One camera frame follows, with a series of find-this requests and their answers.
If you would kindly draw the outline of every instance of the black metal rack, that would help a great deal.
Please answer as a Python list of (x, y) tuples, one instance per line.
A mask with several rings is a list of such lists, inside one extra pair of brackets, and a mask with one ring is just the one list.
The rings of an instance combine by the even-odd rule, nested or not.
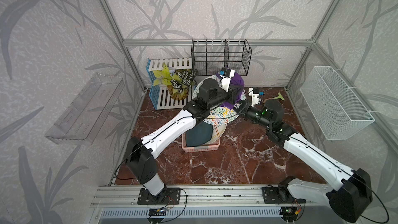
[(234, 69), (241, 76), (248, 75), (251, 47), (246, 39), (241, 46), (237, 46), (236, 51), (230, 51), (227, 40), (221, 41), (221, 46), (213, 46), (213, 42), (207, 39), (204, 45), (199, 45), (199, 41), (192, 39), (191, 54), (192, 64), (198, 75), (214, 75), (223, 67)]

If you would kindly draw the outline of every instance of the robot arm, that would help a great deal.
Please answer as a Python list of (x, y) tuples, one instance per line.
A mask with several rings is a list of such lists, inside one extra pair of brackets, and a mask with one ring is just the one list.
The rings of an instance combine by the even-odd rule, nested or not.
[(264, 127), (272, 142), (299, 157), (327, 182), (312, 183), (288, 177), (280, 184), (285, 194), (331, 207), (348, 222), (355, 222), (361, 216), (372, 202), (371, 180), (367, 172), (354, 171), (338, 162), (284, 123), (281, 119), (283, 107), (277, 100), (266, 101), (262, 110), (247, 105), (246, 108), (246, 119)]
[[(152, 196), (161, 197), (167, 189), (157, 174), (155, 159), (160, 153), (177, 137), (206, 118), (212, 109), (223, 102), (236, 103), (236, 96), (243, 88), (229, 85), (230, 79), (222, 79), (221, 82), (223, 81), (226, 84), (222, 83), (221, 88), (216, 80), (206, 79), (199, 88), (197, 97), (188, 102), (171, 121), (141, 139), (134, 137), (129, 140), (127, 151), (134, 152), (130, 158), (125, 157), (127, 167)], [(331, 207), (337, 215), (349, 222), (359, 218), (372, 201), (371, 191), (366, 187), (371, 188), (368, 173), (362, 169), (354, 171), (341, 164), (284, 123), (284, 110), (277, 100), (266, 101), (262, 110), (249, 104), (242, 106), (240, 115), (264, 127), (272, 142), (299, 157), (327, 182), (318, 184), (288, 177), (281, 183), (285, 186), (286, 194)]]

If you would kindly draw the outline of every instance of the mounting plate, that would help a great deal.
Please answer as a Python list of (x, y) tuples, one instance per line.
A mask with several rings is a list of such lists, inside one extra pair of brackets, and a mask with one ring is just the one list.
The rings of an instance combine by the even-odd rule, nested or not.
[[(263, 199), (265, 204), (285, 204), (285, 203), (293, 203), (294, 198), (292, 197), (291, 194), (288, 194), (286, 196), (285, 201), (283, 201), (283, 198), (279, 195), (279, 187), (262, 187), (261, 191), (263, 193)], [(305, 203), (305, 199), (296, 199), (297, 203)]]
[(140, 195), (138, 197), (138, 205), (166, 205), (169, 203), (169, 196), (171, 199), (174, 200), (170, 201), (170, 204), (178, 205), (180, 203), (180, 188), (166, 188), (164, 192), (159, 193), (159, 197), (154, 197), (151, 193), (147, 190), (142, 188), (140, 190)]

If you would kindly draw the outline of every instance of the wallpaper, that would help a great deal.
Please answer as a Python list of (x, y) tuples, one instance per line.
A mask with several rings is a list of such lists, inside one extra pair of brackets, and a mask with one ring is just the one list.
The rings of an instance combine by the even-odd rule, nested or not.
[(124, 39), (307, 39), (331, 0), (107, 0)]
[[(231, 47), (236, 51), (241, 47)], [(299, 62), (305, 47), (252, 47), (251, 61), (247, 76), (243, 77), (246, 86), (285, 87)], [(191, 57), (191, 47), (131, 47), (130, 54), (140, 76), (147, 87), (151, 86), (146, 70), (148, 59), (168, 59)], [(197, 76), (200, 82), (206, 76)]]
[[(372, 189), (388, 208), (391, 220), (398, 216), (398, 157), (379, 136), (373, 125), (369, 125), (346, 140), (326, 140), (314, 115), (300, 92), (306, 77), (314, 66), (326, 66), (312, 51), (305, 66), (289, 89), (297, 114), (303, 122), (306, 137), (316, 147), (339, 162), (353, 169), (362, 168), (371, 176)], [(373, 202), (363, 213), (365, 217), (382, 222), (386, 220), (385, 211), (375, 196)], [(364, 224), (371, 223), (361, 218)]]
[[(0, 0), (0, 38), (0, 222), (82, 223), (142, 90), (97, 0)], [(93, 144), (45, 138), (95, 72), (125, 87)]]
[(343, 0), (320, 45), (398, 134), (398, 0)]

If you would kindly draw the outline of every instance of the brown marble surface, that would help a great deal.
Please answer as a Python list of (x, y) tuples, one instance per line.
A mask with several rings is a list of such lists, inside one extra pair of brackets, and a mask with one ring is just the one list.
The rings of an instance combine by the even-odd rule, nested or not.
[[(297, 116), (284, 88), (261, 88), (263, 99), (281, 92), (285, 115), (283, 120), (302, 133)], [(181, 109), (156, 111), (145, 96), (141, 112), (132, 132), (143, 137), (172, 119)], [(324, 183), (323, 179), (298, 157), (269, 141), (266, 130), (239, 117), (227, 124), (216, 151), (186, 153), (181, 137), (171, 143), (157, 158), (158, 173), (165, 184), (277, 184), (287, 176)], [(119, 178), (133, 177), (121, 166)], [(136, 180), (116, 180), (116, 184), (138, 184)]]

